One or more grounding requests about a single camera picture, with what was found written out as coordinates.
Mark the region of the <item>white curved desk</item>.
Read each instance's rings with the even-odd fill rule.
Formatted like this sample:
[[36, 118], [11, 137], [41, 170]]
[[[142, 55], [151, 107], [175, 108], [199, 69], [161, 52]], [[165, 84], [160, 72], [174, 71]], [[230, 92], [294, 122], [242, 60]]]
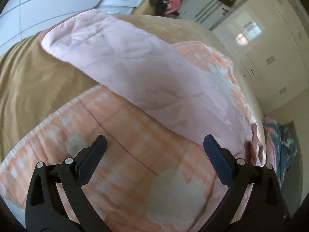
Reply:
[[8, 0], [1, 12], [1, 47], [22, 32], [63, 15], [94, 8], [100, 0]]

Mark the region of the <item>pink quilted jacket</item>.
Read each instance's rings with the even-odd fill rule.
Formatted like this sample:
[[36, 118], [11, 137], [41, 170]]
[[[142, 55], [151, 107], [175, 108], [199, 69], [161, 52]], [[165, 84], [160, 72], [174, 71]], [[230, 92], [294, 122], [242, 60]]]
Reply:
[[46, 32], [41, 46], [195, 143], [210, 134], [233, 154], [257, 162], [250, 109], [232, 61], [200, 41], [169, 44], [98, 10]]

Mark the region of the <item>orange plaid bear blanket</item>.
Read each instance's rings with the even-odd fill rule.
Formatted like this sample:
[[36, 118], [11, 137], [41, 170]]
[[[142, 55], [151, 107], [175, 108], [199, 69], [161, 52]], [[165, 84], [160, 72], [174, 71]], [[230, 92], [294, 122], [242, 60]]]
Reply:
[[[36, 163], [58, 164], [76, 156], [81, 149], [75, 154], [65, 154], [58, 161], [40, 158], [38, 151], [60, 143], [47, 139], [53, 130], [68, 135], [69, 145], [78, 142], [79, 126], [70, 115], [75, 113], [77, 118], [85, 118], [93, 106], [100, 105], [103, 87], [96, 83], [66, 103], [1, 159], [1, 197], [19, 222], [25, 221], [27, 192]], [[91, 119], [93, 141], [98, 135], [107, 138], [99, 128], [97, 117], [92, 115]], [[139, 162], [108, 139], [107, 145], [106, 154], [83, 191], [114, 231], [197, 231], [226, 192], [201, 145], [195, 155], [185, 150], [177, 158], [163, 157], [150, 162]]]

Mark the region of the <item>teal and pink duvet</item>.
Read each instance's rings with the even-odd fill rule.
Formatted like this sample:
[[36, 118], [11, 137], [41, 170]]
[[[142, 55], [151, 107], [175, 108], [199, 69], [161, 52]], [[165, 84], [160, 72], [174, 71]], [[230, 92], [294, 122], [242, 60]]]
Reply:
[[267, 163], [273, 165], [280, 188], [286, 172], [297, 154], [297, 144], [292, 138], [288, 124], [280, 124], [264, 116], [263, 128], [266, 138]]

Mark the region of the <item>bed with tan sheet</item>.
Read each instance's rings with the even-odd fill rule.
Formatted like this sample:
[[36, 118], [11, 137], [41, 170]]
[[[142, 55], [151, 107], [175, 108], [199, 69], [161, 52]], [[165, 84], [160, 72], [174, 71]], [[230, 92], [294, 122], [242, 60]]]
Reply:
[[[67, 18], [52, 30], [65, 36], [81, 32], [79, 45], [98, 49], [95, 37], [103, 36], [107, 27], [111, 27], [116, 35], [151, 35], [156, 41], [168, 43], [208, 75], [224, 77], [232, 85], [231, 93], [243, 120], [254, 125], [249, 130], [248, 140], [258, 151], [263, 150], [261, 109], [247, 105], [249, 87], [234, 77], [226, 49], [206, 27], [188, 20], [146, 15], [110, 16], [98, 10], [88, 10]], [[82, 71], [45, 52], [41, 41], [50, 32], [47, 29], [30, 36], [1, 56], [1, 159], [5, 159], [15, 145], [47, 117], [96, 86], [96, 82]], [[90, 135], [90, 125], [94, 123], [92, 115], [97, 117], [99, 128], [107, 135], [108, 142], [139, 162], [177, 158], [185, 150], [191, 155], [196, 154], [199, 142], [175, 134], [108, 87], [103, 87], [99, 103], [85, 118], [77, 118], [75, 113], [70, 115], [73, 123], [79, 126], [78, 142], [69, 145], [68, 135], [53, 130], [47, 139], [59, 140], [60, 143], [40, 149], [38, 157], [58, 161], [65, 154], [75, 154], [91, 143], [94, 139]]]

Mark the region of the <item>white glossy wardrobe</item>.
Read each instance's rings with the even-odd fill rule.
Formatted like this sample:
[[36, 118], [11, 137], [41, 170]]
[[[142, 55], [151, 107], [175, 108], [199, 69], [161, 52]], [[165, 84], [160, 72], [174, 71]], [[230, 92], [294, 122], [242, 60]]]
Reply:
[[221, 41], [269, 113], [308, 88], [308, 35], [288, 0], [188, 0], [182, 19]]

